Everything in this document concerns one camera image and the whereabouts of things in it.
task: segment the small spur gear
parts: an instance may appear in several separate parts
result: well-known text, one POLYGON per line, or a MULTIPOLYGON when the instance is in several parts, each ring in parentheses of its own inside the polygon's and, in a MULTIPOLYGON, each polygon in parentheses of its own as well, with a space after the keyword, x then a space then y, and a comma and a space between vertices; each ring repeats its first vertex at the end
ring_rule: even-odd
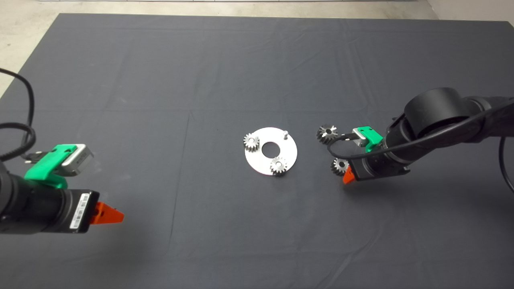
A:
POLYGON ((259 148, 259 137, 254 134, 247 134, 243 139, 245 149, 249 152, 254 152, 259 148))
POLYGON ((349 163, 346 159, 336 158, 330 165, 332 172, 336 175, 344 175, 349 167, 349 163))
POLYGON ((337 127, 335 127, 333 125, 329 125, 329 124, 322 125, 318 129, 316 136, 318 137, 318 140, 321 143, 326 145, 331 140, 338 137, 337 127))
POLYGON ((269 168, 272 171, 273 175, 282 176, 287 170, 286 160, 284 160, 281 157, 276 157, 271 160, 269 168))

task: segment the wall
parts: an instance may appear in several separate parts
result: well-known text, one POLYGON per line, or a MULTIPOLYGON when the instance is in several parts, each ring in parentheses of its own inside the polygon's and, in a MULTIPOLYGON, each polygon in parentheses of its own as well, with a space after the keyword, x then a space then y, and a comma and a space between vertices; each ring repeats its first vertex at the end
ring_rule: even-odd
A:
POLYGON ((428 0, 440 19, 506 20, 514 25, 513 0, 428 0))

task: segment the barcode label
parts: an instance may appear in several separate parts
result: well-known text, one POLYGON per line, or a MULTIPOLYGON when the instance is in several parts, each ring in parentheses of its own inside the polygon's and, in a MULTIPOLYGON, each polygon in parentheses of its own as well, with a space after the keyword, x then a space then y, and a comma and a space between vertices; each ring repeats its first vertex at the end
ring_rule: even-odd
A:
POLYGON ((69 225, 70 229, 77 229, 80 225, 80 221, 82 220, 82 216, 84 216, 84 209, 86 208, 87 201, 89 200, 89 194, 83 193, 80 195, 79 203, 75 210, 75 214, 73 214, 73 219, 71 219, 71 224, 69 225))

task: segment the gray cloth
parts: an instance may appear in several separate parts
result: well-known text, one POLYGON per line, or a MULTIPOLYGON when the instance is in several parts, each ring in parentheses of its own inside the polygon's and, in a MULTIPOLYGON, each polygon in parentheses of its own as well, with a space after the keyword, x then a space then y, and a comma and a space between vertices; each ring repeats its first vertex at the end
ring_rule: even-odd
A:
MULTIPOLYGON (((512 288, 514 196, 498 140, 343 187, 315 133, 324 123, 384 133, 435 87, 511 96, 513 32, 507 22, 61 14, 21 70, 36 93, 33 150, 86 143, 95 160, 70 187, 99 191, 125 221, 0 236, 0 286, 512 288), (262 127, 297 143, 283 178, 245 160, 243 136, 262 127)), ((0 120, 26 110, 13 82, 0 120)), ((2 151, 19 144, 20 133, 2 136, 2 151)))

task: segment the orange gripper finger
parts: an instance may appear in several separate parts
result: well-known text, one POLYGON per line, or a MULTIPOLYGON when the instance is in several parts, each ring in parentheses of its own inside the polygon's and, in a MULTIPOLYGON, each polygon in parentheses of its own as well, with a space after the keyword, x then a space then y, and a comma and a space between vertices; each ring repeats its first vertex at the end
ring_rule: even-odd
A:
POLYGON ((353 172, 352 172, 352 167, 348 166, 348 169, 346 170, 346 172, 344 173, 344 176, 343 176, 343 183, 345 185, 348 185, 349 183, 355 181, 355 176, 353 175, 353 172))
POLYGON ((111 208, 106 203, 97 202, 95 214, 89 223, 92 225, 121 223, 124 217, 125 215, 115 208, 111 208))

